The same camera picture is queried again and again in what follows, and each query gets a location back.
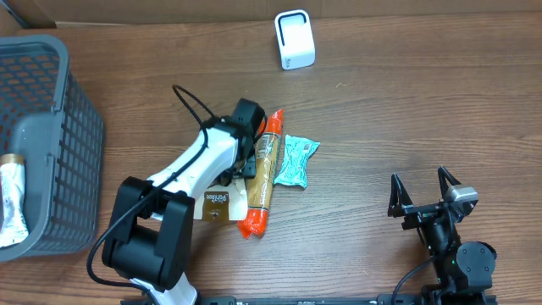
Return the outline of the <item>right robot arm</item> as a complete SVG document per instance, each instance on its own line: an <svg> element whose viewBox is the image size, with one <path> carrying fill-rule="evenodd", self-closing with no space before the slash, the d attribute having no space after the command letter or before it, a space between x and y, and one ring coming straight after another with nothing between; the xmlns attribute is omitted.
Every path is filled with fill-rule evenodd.
<svg viewBox="0 0 542 305"><path fill-rule="evenodd" d="M456 224L470 215L478 192L462 184L446 167L438 168L441 198L416 206L399 175L390 177L388 215L402 218L403 230L416 230L429 258L405 274L390 295L391 304L496 304L492 287L496 250L481 241L461 241ZM437 282L425 285L417 295L401 294L402 286L422 269L434 266Z"/></svg>

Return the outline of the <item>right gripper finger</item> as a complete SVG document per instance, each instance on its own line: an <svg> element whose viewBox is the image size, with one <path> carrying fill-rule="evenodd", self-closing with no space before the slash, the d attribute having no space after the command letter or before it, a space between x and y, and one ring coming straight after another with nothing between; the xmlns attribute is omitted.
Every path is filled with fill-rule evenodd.
<svg viewBox="0 0 542 305"><path fill-rule="evenodd" d="M440 183L440 193L443 199L451 199L451 188L453 186L460 185L461 182L456 179L446 167L440 166L437 170L439 183Z"/></svg>
<svg viewBox="0 0 542 305"><path fill-rule="evenodd" d="M412 208L413 203L398 174L391 176L389 216L405 216Z"/></svg>

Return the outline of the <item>white tube with gold cap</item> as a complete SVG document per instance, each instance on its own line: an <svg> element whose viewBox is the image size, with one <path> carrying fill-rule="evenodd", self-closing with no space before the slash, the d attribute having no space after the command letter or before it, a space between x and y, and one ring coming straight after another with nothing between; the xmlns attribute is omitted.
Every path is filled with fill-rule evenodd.
<svg viewBox="0 0 542 305"><path fill-rule="evenodd" d="M29 231L25 222L25 159L15 153L1 157L1 195L3 222L1 226L1 247L21 243Z"/></svg>

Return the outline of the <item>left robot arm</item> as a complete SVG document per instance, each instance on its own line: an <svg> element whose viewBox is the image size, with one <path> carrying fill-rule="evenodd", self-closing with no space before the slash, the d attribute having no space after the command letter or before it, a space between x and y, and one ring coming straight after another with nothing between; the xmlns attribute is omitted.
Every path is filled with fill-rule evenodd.
<svg viewBox="0 0 542 305"><path fill-rule="evenodd" d="M214 183L255 175L254 145L264 118L261 106L242 98L230 116L203 122L194 143L169 167L120 185L102 263L142 290L146 304L199 303L185 275L196 200Z"/></svg>

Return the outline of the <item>beige brown snack pouch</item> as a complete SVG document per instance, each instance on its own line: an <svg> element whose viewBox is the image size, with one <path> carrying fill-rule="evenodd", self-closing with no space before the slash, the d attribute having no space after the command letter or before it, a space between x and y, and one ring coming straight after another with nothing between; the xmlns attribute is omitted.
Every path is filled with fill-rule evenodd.
<svg viewBox="0 0 542 305"><path fill-rule="evenodd" d="M228 186L207 188L196 200L194 219L229 223L244 220L248 213L248 197L244 179L234 179Z"/></svg>

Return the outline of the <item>teal snack packet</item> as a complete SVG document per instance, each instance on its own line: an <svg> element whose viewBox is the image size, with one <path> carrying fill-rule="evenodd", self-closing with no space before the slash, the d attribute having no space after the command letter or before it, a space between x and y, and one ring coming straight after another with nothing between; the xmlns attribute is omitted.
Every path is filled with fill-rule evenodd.
<svg viewBox="0 0 542 305"><path fill-rule="evenodd" d="M285 137L281 169L274 179L275 185L307 188L307 162L318 150L320 143L304 137Z"/></svg>

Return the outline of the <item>orange spaghetti package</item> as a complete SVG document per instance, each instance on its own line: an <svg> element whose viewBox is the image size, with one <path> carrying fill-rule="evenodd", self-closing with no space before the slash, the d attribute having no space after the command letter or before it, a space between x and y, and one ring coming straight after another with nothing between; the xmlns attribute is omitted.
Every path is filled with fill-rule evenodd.
<svg viewBox="0 0 542 305"><path fill-rule="evenodd" d="M256 176L246 180L248 211L246 218L237 222L245 239L263 236L267 228L283 124L284 110L280 108L268 117L266 125L260 126L263 135L256 145Z"/></svg>

